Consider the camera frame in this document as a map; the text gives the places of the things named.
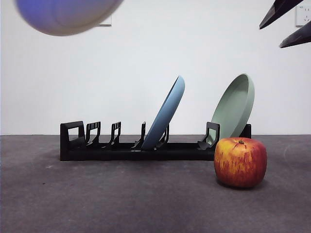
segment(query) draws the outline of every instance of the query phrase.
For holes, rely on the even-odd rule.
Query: sage green plate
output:
[[[211,121],[220,124],[220,139],[240,136],[251,115],[254,99],[253,81],[246,74],[241,74],[223,94]],[[215,136],[216,132],[210,131],[207,142],[213,142]]]

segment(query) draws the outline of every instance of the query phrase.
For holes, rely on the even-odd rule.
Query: electrical outlet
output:
[[[311,21],[311,4],[296,6],[296,26],[304,26]]]
[[[100,27],[111,27],[112,26],[112,16],[109,16],[103,22],[101,22],[98,26]]]

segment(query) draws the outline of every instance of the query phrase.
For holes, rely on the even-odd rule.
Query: black dish rack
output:
[[[141,125],[141,136],[133,143],[120,143],[121,122],[112,124],[111,139],[107,143],[99,142],[101,123],[87,124],[86,136],[83,121],[63,123],[60,125],[60,160],[61,161],[86,161],[86,160],[196,160],[213,161],[216,144],[219,141],[220,125],[208,122],[206,135],[197,143],[170,143],[170,126],[167,126],[164,135],[152,150],[142,150],[146,122]],[[69,139],[69,130],[78,128],[77,138]],[[96,130],[94,139],[90,140],[91,130]],[[215,130],[216,138],[211,144],[207,143],[209,130]],[[247,124],[240,137],[251,138],[251,125]]]

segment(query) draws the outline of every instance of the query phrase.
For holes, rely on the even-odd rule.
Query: apple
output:
[[[254,139],[224,138],[216,146],[214,167],[220,182],[233,187],[254,187],[266,173],[267,150]]]

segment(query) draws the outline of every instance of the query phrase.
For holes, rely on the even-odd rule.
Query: blue plate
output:
[[[172,117],[174,116],[180,100],[183,97],[184,91],[185,81],[181,76],[179,76],[176,79],[169,94],[167,95],[160,111],[158,112],[148,132],[144,143],[141,146],[143,150],[151,150],[156,147],[156,144],[161,139],[161,136],[163,135]]]

